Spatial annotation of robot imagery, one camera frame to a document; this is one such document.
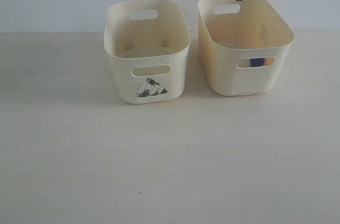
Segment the blue ball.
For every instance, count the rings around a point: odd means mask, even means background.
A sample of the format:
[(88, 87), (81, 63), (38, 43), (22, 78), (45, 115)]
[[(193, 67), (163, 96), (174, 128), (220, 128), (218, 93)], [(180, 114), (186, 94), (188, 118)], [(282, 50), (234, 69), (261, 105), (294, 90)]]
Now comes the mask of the blue ball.
[(265, 58), (252, 58), (250, 59), (250, 66), (251, 67), (261, 67), (265, 63)]

